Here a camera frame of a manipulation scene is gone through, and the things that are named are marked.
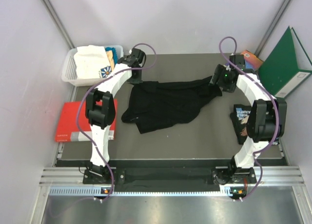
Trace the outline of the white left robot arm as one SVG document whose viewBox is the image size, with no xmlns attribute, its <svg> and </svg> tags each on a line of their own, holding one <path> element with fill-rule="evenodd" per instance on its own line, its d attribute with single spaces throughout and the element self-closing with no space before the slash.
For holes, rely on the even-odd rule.
<svg viewBox="0 0 312 224">
<path fill-rule="evenodd" d="M 139 71 L 136 69 L 142 68 L 144 59 L 146 54 L 138 48 L 133 48 L 129 55 L 118 60 L 105 81 L 92 89 L 86 97 L 85 116 L 90 124 L 92 135 L 89 171 L 94 173 L 93 176 L 99 183 L 108 182 L 111 176 L 106 164 L 110 159 L 109 128 L 116 116 L 114 96 L 128 79 L 137 76 Z"/>
</svg>

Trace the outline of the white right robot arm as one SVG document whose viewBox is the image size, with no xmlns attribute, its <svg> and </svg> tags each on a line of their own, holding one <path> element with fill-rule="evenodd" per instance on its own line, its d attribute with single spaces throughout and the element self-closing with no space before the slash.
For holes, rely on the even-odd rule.
<svg viewBox="0 0 312 224">
<path fill-rule="evenodd" d="M 224 92 L 240 89 L 251 104 L 246 123 L 247 138 L 226 169 L 214 169 L 216 184 L 241 183 L 253 173 L 255 160 L 269 144 L 284 133 L 287 104 L 276 99 L 260 83 L 252 70 L 245 68 L 243 55 L 231 54 L 226 65 L 218 65 L 210 84 Z"/>
</svg>

